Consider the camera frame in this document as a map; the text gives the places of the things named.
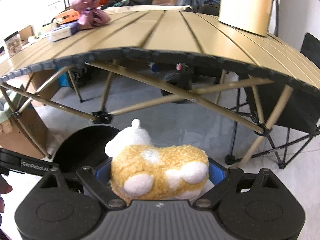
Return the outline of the yellow white plush toy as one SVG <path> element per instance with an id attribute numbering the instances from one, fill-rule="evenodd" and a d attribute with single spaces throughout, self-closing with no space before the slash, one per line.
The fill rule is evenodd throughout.
<path id="1" fill-rule="evenodd" d="M 193 145 L 156 147 L 139 119 L 105 146 L 111 161 L 111 189 L 133 200 L 195 200 L 209 179 L 206 153 Z"/>

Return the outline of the black round trash bin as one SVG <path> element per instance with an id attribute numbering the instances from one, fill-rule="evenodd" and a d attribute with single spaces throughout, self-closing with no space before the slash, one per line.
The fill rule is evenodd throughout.
<path id="1" fill-rule="evenodd" d="M 83 128 L 60 145 L 53 163 L 62 173 L 73 173 L 83 166 L 95 167 L 107 159 L 105 146 L 119 132 L 119 129 L 107 125 Z"/>

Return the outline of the cardboard box with green liner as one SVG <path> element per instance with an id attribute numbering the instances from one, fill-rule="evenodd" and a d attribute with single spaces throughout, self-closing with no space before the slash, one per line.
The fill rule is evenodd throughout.
<path id="1" fill-rule="evenodd" d="M 1 110 L 1 147 L 37 159 L 44 158 L 38 145 L 46 149 L 47 126 L 32 105 L 24 110 L 20 120 L 29 129 L 32 137 L 27 135 L 21 124 L 15 119 L 9 105 L 5 103 Z"/>

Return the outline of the black folding camp chair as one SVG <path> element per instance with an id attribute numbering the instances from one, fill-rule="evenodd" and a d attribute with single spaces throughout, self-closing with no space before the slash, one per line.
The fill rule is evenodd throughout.
<path id="1" fill-rule="evenodd" d="M 300 52 L 306 56 L 307 59 L 311 60 L 319 68 L 319 40 L 314 37 L 310 33 L 306 33 L 304 36 L 303 44 L 300 49 Z M 265 118 L 269 118 L 271 112 L 276 105 L 281 92 L 284 89 L 283 84 L 272 83 L 267 85 L 258 86 L 258 94 L 261 100 L 261 106 L 263 108 L 263 114 Z M 244 116 L 251 117 L 251 119 L 257 123 L 258 116 L 257 110 L 255 107 L 254 95 L 251 88 L 244 88 L 246 94 L 246 101 L 243 104 L 240 104 L 240 89 L 237 91 L 237 100 L 236 106 L 231 108 L 230 110 L 236 110 L 236 113 L 239 112 L 240 106 L 249 106 L 250 114 L 243 113 Z M 306 146 L 310 143 L 310 141 L 319 135 L 319 125 L 317 124 L 319 121 L 319 97 L 314 96 L 313 94 L 305 93 L 302 90 L 294 90 L 292 95 L 284 108 L 281 116 L 276 122 L 276 126 L 281 126 L 287 128 L 286 133 L 286 141 L 284 144 L 276 146 L 271 138 L 271 132 L 267 135 L 267 139 L 269 144 L 271 145 L 270 150 L 266 150 L 260 153 L 256 153 L 252 155 L 252 158 L 257 158 L 263 155 L 267 155 L 269 153 L 274 153 L 278 162 L 279 169 L 284 169 L 289 165 L 293 159 L 297 155 L 306 148 Z M 234 123 L 233 135 L 231 148 L 228 155 L 225 157 L 225 163 L 227 165 L 233 165 L 239 163 L 241 158 L 236 159 L 233 155 L 233 148 L 235 144 L 236 130 L 238 123 Z M 301 131 L 306 133 L 303 137 L 295 139 L 293 141 L 289 141 L 290 139 L 290 131 L 294 129 L 297 131 Z M 304 144 L 300 147 L 300 149 L 291 157 L 286 160 L 287 156 L 287 148 L 297 144 L 299 142 L 304 141 Z M 278 150 L 284 149 L 283 158 L 281 159 Z"/>

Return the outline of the blue flat panel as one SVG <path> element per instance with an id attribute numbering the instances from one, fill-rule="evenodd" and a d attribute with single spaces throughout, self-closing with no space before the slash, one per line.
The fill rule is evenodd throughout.
<path id="1" fill-rule="evenodd" d="M 68 74 L 63 73 L 59 78 L 59 86 L 60 87 L 70 87 L 69 81 L 68 81 Z"/>

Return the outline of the black wheeled cart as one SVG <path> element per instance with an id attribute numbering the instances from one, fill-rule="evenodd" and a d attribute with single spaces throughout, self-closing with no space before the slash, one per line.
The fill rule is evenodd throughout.
<path id="1" fill-rule="evenodd" d="M 183 90 L 191 90 L 191 75 L 193 68 L 185 63 L 177 63 L 174 70 L 169 70 L 163 77 L 163 81 Z"/>

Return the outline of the clear jar with snacks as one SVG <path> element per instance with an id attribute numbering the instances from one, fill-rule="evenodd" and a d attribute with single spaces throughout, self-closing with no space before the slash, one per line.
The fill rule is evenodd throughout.
<path id="1" fill-rule="evenodd" d="M 22 49 L 19 32 L 14 32 L 4 39 L 4 50 L 8 57 L 12 57 Z"/>

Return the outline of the white small box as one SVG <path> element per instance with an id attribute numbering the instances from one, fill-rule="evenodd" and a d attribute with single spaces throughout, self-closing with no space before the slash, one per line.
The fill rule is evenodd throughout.
<path id="1" fill-rule="evenodd" d="M 68 38 L 73 36 L 79 31 L 78 22 L 70 22 L 61 25 L 60 27 L 52 30 L 48 34 L 48 41 L 49 42 L 56 42 L 62 40 L 64 38 Z"/>

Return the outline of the tan folding camping table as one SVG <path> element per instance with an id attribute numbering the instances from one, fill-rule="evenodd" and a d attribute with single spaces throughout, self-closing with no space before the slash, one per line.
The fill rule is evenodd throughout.
<path id="1" fill-rule="evenodd" d="M 216 16 L 194 12 L 140 10 L 111 16 L 104 27 L 80 31 L 57 42 L 37 42 L 28 47 L 31 56 L 7 61 L 1 87 L 82 118 L 108 124 L 116 115 L 167 102 L 188 100 L 242 124 L 257 139 L 240 163 L 257 157 L 255 150 L 284 115 L 294 92 L 319 97 L 319 68 L 305 55 L 274 35 L 249 33 L 223 24 Z M 245 75 L 244 80 L 184 90 L 123 67 L 119 61 L 138 60 L 162 64 L 185 64 L 189 68 L 219 69 Z M 167 96 L 108 113 L 88 114 L 8 85 L 8 81 L 30 73 L 59 67 L 61 71 L 86 64 L 131 78 L 167 92 Z M 204 98 L 228 89 L 252 90 L 256 114 L 250 120 Z"/>

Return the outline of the orange box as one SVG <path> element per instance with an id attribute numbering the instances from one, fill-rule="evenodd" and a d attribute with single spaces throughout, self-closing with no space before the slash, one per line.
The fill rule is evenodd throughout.
<path id="1" fill-rule="evenodd" d="M 77 21 L 79 17 L 80 14 L 78 11 L 74 9 L 67 9 L 55 16 L 54 21 L 58 24 L 66 24 L 69 22 Z"/>

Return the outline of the tan paper roll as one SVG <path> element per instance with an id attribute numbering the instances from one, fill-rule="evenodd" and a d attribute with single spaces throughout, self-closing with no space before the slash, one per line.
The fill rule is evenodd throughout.
<path id="1" fill-rule="evenodd" d="M 273 0 L 221 0 L 219 21 L 260 36 L 267 33 Z"/>

